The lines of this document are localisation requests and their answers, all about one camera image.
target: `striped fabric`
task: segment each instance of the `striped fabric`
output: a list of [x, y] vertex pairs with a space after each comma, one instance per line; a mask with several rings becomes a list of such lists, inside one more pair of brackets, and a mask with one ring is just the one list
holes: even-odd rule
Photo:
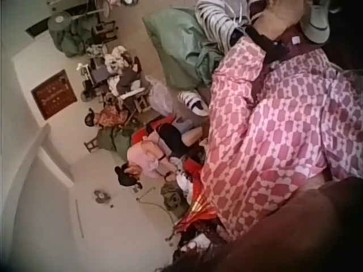
[[250, 6], [257, 1], [260, 0], [199, 0], [195, 7], [196, 18], [207, 38], [217, 43], [219, 50], [226, 54], [231, 49], [230, 39], [233, 30], [238, 28], [244, 32], [244, 29], [260, 15], [256, 14], [250, 18]]

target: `wall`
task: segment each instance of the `wall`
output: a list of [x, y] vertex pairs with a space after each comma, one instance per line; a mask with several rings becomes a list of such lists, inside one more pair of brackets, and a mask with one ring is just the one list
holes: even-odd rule
[[[13, 59], [15, 71], [28, 105], [37, 123], [50, 124], [50, 141], [68, 164], [72, 164], [88, 154], [83, 143], [96, 136], [96, 128], [87, 127], [84, 117], [88, 108], [100, 110], [102, 104], [94, 100], [84, 103], [80, 100], [84, 78], [76, 71], [79, 62], [86, 62], [87, 57], [67, 58], [53, 44], [50, 35], [45, 35], [26, 47]], [[44, 120], [32, 97], [31, 90], [55, 73], [66, 70], [71, 86], [78, 99], [48, 120]]]
[[35, 159], [19, 198], [10, 256], [14, 271], [76, 272], [69, 191]]
[[15, 172], [39, 131], [39, 126], [27, 105], [14, 67], [4, 49], [1, 51], [1, 66], [1, 204], [4, 207]]
[[46, 0], [2, 0], [2, 42], [14, 56], [34, 42], [25, 30], [50, 16]]
[[[96, 130], [86, 127], [83, 123], [84, 116], [88, 108], [92, 107], [92, 103], [83, 103], [79, 98], [83, 88], [83, 78], [75, 69], [78, 62], [82, 62], [85, 58], [66, 58], [54, 47], [50, 36], [42, 34], [42, 37], [45, 36], [44, 39], [34, 40], [25, 33], [25, 29], [49, 16], [46, 0], [2, 1], [2, 45], [9, 58], [17, 55], [14, 64], [21, 86], [18, 89], [24, 92], [39, 126], [43, 126], [45, 121], [35, 105], [30, 90], [62, 69], [66, 70], [79, 101], [50, 118], [48, 123], [52, 127], [50, 140], [60, 155], [71, 164], [87, 154], [83, 142], [95, 136]], [[7, 69], [7, 66], [2, 66], [2, 70]], [[98, 107], [101, 105], [94, 102], [94, 108]]]

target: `green bag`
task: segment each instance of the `green bag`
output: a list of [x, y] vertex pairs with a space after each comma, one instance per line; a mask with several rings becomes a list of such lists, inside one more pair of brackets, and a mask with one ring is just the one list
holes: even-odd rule
[[143, 18], [163, 66], [168, 87], [186, 91], [210, 87], [223, 55], [208, 41], [193, 10], [164, 8]]

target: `black hair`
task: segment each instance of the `black hair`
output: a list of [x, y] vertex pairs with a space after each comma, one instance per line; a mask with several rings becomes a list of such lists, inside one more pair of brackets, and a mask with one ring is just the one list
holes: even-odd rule
[[94, 119], [95, 119], [95, 112], [91, 108], [89, 108], [88, 114], [85, 117], [86, 126], [95, 126]]
[[119, 183], [121, 186], [129, 187], [138, 183], [137, 178], [125, 173], [125, 170], [128, 167], [128, 163], [124, 163], [121, 167], [115, 167], [115, 173], [117, 174], [117, 178], [119, 179]]

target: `black strap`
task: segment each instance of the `black strap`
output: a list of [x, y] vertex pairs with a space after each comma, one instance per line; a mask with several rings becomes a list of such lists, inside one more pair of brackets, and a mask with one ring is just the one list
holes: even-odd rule
[[263, 51], [266, 52], [264, 59], [264, 63], [266, 64], [281, 60], [289, 53], [289, 48], [281, 43], [275, 45], [269, 38], [264, 35], [260, 35], [260, 33], [253, 26], [246, 27], [246, 34], [248, 34], [255, 44], [257, 44], [263, 49]]
[[117, 152], [117, 148], [116, 148], [116, 145], [115, 145], [115, 138], [113, 137], [113, 131], [115, 130], [115, 127], [113, 127], [111, 129], [111, 143], [112, 143], [112, 147], [115, 149], [115, 152]]
[[166, 155], [162, 155], [161, 158], [158, 159], [158, 161], [161, 161], [162, 159], [164, 159], [166, 157]]

